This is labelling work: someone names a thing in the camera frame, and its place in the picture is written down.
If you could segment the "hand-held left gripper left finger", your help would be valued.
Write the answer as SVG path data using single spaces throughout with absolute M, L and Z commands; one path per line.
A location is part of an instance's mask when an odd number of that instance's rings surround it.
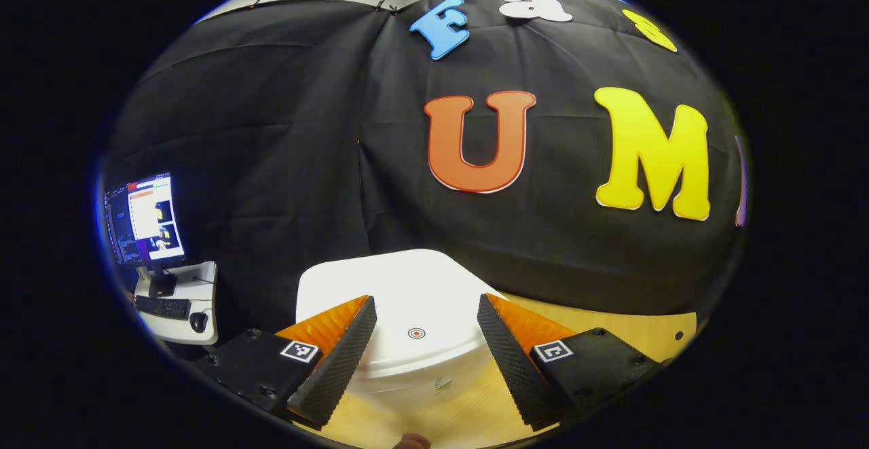
M 375 300 L 363 295 L 277 334 L 248 329 L 195 367 L 264 412 L 320 429 L 344 396 L 376 319 Z

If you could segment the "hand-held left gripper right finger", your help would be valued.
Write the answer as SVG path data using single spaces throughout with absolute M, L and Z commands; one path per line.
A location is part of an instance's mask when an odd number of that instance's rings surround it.
M 663 368 L 602 327 L 578 334 L 484 293 L 477 321 L 513 402 L 535 431 L 587 417 Z

